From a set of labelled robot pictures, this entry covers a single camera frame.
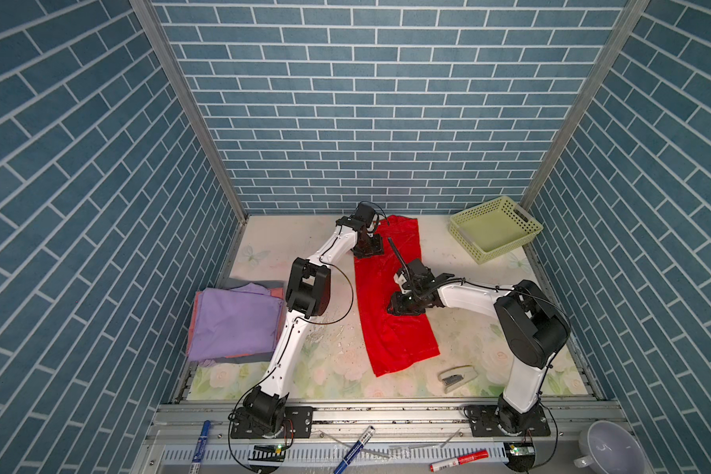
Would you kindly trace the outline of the pale green plastic basket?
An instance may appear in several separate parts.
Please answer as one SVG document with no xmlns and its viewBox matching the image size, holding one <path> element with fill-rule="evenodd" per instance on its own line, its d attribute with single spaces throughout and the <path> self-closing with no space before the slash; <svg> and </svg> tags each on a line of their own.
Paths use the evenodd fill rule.
<svg viewBox="0 0 711 474">
<path fill-rule="evenodd" d="M 497 197 L 452 215 L 448 231 L 482 265 L 531 243 L 543 226 L 510 197 Z"/>
</svg>

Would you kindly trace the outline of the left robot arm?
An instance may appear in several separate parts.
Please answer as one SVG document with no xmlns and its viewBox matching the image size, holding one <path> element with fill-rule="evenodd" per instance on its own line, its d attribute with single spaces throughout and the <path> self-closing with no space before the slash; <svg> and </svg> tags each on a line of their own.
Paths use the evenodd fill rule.
<svg viewBox="0 0 711 474">
<path fill-rule="evenodd" d="M 377 229 L 385 217 L 379 205 L 361 201 L 351 215 L 336 220 L 335 230 L 319 249 L 307 258 L 293 261 L 278 345 L 264 376 L 241 397 L 234 411 L 255 436 L 272 438 L 290 426 L 286 402 L 292 390 L 292 375 L 308 330 L 324 324 L 320 318 L 331 299 L 332 271 L 345 254 L 368 259 L 384 253 Z"/>
</svg>

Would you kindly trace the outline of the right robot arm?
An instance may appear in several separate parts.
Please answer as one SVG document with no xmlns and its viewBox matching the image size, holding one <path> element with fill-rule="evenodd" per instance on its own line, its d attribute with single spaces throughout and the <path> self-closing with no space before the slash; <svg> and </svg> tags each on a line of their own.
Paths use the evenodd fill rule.
<svg viewBox="0 0 711 474">
<path fill-rule="evenodd" d="M 470 282 L 453 274 L 435 276 L 421 261 L 402 264 L 388 312 L 419 316 L 429 308 L 455 308 L 498 319 L 513 353 L 510 377 L 499 397 L 500 429 L 516 436 L 540 417 L 541 389 L 553 359 L 566 346 L 571 325 L 531 280 L 510 288 Z"/>
</svg>

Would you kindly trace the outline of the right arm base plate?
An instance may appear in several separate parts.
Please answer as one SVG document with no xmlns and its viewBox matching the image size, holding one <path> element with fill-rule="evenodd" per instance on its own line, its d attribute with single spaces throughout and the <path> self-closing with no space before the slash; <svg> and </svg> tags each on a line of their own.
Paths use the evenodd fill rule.
<svg viewBox="0 0 711 474">
<path fill-rule="evenodd" d="M 492 436 L 547 438 L 551 436 L 548 417 L 539 403 L 525 414 L 517 412 L 514 408 L 498 405 L 466 405 L 463 407 L 462 413 L 470 424 L 474 438 L 492 438 Z"/>
</svg>

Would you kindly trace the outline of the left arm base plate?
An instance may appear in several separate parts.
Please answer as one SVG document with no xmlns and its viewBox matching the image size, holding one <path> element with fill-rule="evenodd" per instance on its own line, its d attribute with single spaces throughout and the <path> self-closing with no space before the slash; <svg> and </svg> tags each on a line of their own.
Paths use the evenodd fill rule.
<svg viewBox="0 0 711 474">
<path fill-rule="evenodd" d="M 274 410 L 240 407 L 229 417 L 231 438 L 282 438 L 285 432 L 295 438 L 310 438 L 313 408 L 280 406 Z"/>
</svg>

